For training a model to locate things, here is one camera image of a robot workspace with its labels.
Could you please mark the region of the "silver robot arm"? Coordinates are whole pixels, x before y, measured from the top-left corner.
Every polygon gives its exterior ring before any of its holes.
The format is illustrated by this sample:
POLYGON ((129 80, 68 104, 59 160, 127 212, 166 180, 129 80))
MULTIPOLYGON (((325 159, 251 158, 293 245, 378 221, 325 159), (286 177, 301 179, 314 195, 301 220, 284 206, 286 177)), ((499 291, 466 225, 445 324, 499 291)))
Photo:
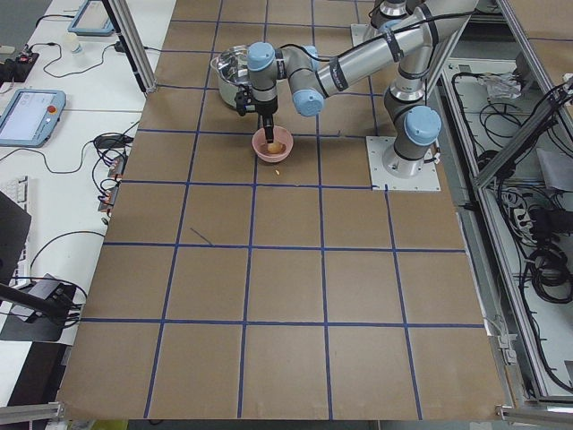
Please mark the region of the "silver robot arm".
POLYGON ((247 82, 235 95, 236 111, 243 116, 253 107, 273 142, 279 81, 287 81, 301 116, 317 116, 327 98, 395 63, 398 75, 385 94, 397 132, 389 156, 399 164, 421 161, 441 129, 439 115, 423 103, 434 49, 466 25, 475 7, 474 1, 424 1, 378 35, 323 59, 323 67, 307 47, 255 42, 247 48, 247 82))

